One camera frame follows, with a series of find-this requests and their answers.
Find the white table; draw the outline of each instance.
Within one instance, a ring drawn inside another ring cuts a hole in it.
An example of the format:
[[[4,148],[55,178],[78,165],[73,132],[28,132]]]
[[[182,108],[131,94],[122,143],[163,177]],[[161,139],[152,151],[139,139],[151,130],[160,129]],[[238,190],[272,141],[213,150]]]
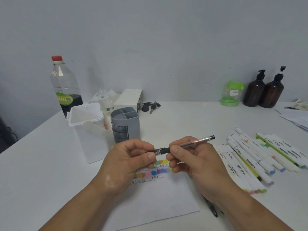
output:
[[[151,115],[140,113],[141,138],[156,148],[186,135],[215,135],[212,143],[239,127],[250,136],[275,133],[306,151],[308,134],[274,109],[219,102],[161,102]],[[0,154],[0,230],[37,230],[96,175],[102,161],[86,164],[73,132],[59,112]],[[277,172],[275,185],[258,201],[294,230],[308,230],[308,171]],[[190,183],[201,211],[127,230],[230,230],[223,215],[215,218]]]

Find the red bottle cap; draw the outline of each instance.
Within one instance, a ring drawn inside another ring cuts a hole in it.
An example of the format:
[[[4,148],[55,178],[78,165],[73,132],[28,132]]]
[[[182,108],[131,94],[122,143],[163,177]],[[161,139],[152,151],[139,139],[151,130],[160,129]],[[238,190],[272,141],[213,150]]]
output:
[[[53,61],[63,61],[63,58],[61,56],[52,56],[51,58]]]

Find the gray pen holder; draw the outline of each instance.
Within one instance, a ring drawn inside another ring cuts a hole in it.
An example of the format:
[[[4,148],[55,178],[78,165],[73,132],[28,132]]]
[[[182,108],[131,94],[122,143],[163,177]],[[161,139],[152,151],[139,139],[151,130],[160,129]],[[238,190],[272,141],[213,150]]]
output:
[[[139,115],[133,107],[116,109],[110,117],[116,143],[129,139],[140,139]]]

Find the large bottle with red cap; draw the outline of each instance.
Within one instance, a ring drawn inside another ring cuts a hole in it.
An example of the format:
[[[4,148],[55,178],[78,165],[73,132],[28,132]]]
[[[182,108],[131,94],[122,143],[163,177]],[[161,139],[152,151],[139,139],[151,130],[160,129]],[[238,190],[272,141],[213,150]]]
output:
[[[61,108],[66,117],[67,112],[73,106],[82,105],[77,79],[73,72],[68,69],[61,56],[52,56],[54,69],[51,73],[51,82],[55,88]]]

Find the bunch of keys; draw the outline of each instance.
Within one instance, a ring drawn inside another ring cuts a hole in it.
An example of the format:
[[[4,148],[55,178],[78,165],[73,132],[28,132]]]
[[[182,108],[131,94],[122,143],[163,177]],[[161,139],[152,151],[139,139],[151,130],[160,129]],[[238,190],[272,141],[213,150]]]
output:
[[[150,111],[150,114],[152,114],[152,112],[155,110],[155,109],[158,109],[160,107],[160,104],[157,103],[156,101],[154,102],[146,102],[142,105],[142,108],[141,110],[143,112],[148,112],[149,111],[149,107],[151,105],[151,111]]]

